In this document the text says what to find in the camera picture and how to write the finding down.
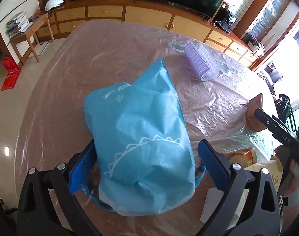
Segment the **red plastic basket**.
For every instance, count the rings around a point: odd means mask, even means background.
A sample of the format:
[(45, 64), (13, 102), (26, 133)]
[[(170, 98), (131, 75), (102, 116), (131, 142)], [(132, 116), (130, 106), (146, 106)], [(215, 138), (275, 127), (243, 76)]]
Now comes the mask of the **red plastic basket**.
[(13, 89), (17, 83), (21, 68), (16, 64), (11, 56), (4, 58), (4, 60), (2, 60), (2, 65), (7, 71), (7, 76), (4, 80), (1, 91)]

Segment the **blue paper bag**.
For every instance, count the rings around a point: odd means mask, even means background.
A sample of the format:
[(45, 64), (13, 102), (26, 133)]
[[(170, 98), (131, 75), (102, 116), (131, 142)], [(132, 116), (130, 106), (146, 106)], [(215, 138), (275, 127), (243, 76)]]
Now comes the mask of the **blue paper bag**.
[(101, 174), (99, 199), (116, 213), (162, 214), (193, 197), (193, 149), (163, 60), (132, 84), (93, 91), (84, 112)]

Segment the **yellow paper bag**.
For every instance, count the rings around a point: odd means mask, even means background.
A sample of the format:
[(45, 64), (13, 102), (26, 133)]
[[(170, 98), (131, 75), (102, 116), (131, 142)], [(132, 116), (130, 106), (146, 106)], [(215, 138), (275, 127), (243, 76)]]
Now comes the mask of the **yellow paper bag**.
[(282, 163), (277, 157), (271, 156), (271, 160), (257, 162), (246, 167), (245, 169), (255, 172), (262, 171), (264, 174), (269, 174), (275, 187), (275, 191), (278, 192), (283, 175), (283, 167)]

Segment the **gold cardboard box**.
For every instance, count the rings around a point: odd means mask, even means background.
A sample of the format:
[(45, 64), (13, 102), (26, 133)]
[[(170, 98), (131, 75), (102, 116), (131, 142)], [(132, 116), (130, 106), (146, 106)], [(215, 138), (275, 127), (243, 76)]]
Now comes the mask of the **gold cardboard box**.
[(267, 127), (257, 118), (263, 114), (263, 94), (260, 93), (252, 98), (248, 103), (246, 121), (247, 127), (255, 132), (261, 132)]

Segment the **long wooden cabinet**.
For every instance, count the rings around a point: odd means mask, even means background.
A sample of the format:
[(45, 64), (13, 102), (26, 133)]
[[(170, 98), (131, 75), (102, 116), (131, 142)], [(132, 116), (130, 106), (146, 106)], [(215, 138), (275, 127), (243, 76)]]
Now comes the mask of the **long wooden cabinet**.
[(43, 25), (37, 32), (40, 40), (67, 37), (86, 21), (116, 20), (161, 28), (185, 35), (223, 52), (246, 67), (259, 58), (234, 33), (227, 34), (205, 16), (176, 5), (133, 0), (80, 0), (67, 2), (49, 12), (51, 28)]

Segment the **white helmet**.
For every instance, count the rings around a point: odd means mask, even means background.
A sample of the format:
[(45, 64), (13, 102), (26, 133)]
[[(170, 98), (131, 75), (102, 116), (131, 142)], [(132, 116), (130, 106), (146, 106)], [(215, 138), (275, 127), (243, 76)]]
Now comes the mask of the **white helmet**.
[(63, 3), (64, 3), (64, 0), (48, 0), (48, 2), (45, 5), (45, 11), (49, 11), (56, 7), (59, 7)]

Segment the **stack of books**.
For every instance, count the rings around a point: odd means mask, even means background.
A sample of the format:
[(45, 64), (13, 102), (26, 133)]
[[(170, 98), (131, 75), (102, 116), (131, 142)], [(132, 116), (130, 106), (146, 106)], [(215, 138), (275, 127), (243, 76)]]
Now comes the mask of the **stack of books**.
[(28, 14), (25, 11), (21, 11), (6, 24), (6, 34), (11, 40), (26, 32), (31, 25), (32, 21), (29, 19)]

